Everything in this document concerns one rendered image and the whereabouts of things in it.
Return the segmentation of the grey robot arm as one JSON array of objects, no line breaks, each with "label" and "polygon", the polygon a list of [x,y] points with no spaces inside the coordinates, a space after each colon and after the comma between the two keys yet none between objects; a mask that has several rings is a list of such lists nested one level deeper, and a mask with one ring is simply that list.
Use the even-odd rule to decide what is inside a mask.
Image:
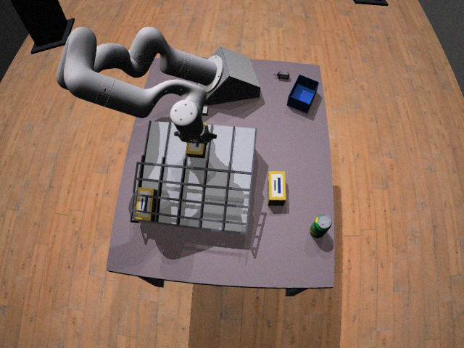
[{"label": "grey robot arm", "polygon": [[[168,80],[144,89],[99,73],[117,68],[133,78],[140,78],[147,73],[158,53],[159,68],[164,74],[199,85]],[[62,88],[79,99],[139,118],[147,117],[164,95],[177,94],[182,101],[173,105],[170,118],[182,137],[194,139],[204,129],[202,115],[208,114],[208,107],[204,107],[207,93],[217,87],[223,76],[222,58],[215,55],[208,60],[172,48],[153,27],[142,28],[129,51],[118,43],[97,46],[94,32],[79,27],[67,38],[56,78]]]}]

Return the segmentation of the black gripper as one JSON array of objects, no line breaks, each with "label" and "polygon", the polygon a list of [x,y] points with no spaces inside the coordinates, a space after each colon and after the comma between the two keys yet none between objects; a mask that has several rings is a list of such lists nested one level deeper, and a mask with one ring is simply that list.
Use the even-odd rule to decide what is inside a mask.
[{"label": "black gripper", "polygon": [[[188,142],[188,143],[198,143],[198,144],[206,144],[210,142],[210,140],[213,140],[217,138],[217,135],[213,133],[209,133],[209,130],[207,126],[204,124],[204,130],[202,134],[195,139],[186,139],[182,137],[182,135],[179,133],[179,131],[174,132],[174,136],[178,136],[182,142]],[[210,137],[210,138],[209,138]]]}]

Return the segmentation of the green drink can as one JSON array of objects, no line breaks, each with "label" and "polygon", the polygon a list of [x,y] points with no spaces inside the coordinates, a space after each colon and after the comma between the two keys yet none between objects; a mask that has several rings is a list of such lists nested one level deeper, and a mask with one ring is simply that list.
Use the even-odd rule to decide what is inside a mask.
[{"label": "green drink can", "polygon": [[331,227],[331,219],[327,215],[319,215],[310,226],[310,234],[315,238],[322,237]]}]

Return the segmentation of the yellow carton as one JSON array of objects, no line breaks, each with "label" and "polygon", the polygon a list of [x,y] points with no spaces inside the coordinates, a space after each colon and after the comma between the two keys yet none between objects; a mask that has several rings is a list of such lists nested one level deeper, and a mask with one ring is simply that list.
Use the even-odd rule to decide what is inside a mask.
[{"label": "yellow carton", "polygon": [[286,201],[285,171],[268,172],[268,206],[284,206]]},{"label": "yellow carton", "polygon": [[206,144],[187,143],[186,154],[188,157],[205,158]]},{"label": "yellow carton", "polygon": [[[157,196],[157,190],[153,188],[138,188],[138,194]],[[137,196],[136,209],[147,212],[155,212],[157,199]],[[136,212],[135,219],[154,221],[155,215]]]}]

